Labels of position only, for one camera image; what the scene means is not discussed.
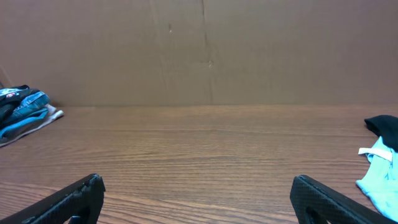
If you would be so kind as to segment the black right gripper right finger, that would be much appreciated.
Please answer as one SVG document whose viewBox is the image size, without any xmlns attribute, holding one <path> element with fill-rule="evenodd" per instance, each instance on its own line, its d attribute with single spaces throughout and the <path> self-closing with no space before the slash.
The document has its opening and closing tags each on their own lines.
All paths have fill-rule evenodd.
<svg viewBox="0 0 398 224">
<path fill-rule="evenodd" d="M 294 177 L 290 201 L 299 224 L 397 224 L 307 175 Z"/>
</svg>

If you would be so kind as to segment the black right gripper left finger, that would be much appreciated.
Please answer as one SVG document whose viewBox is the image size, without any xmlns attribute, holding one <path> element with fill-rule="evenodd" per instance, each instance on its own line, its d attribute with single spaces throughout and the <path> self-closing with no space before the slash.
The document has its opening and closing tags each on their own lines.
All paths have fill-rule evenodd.
<svg viewBox="0 0 398 224">
<path fill-rule="evenodd" d="M 102 177 L 90 174 L 41 201 L 1 220 L 2 224 L 96 224 L 106 189 Z"/>
</svg>

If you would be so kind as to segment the black t-shirt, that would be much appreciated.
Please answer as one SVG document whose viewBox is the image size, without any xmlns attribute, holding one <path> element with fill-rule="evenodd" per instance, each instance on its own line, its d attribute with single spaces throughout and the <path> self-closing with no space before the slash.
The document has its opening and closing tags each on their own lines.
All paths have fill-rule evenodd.
<svg viewBox="0 0 398 224">
<path fill-rule="evenodd" d="M 368 130 L 378 137 L 389 148 L 397 152 L 397 124 L 398 119 L 391 115 L 379 115 L 364 120 Z"/>
</svg>

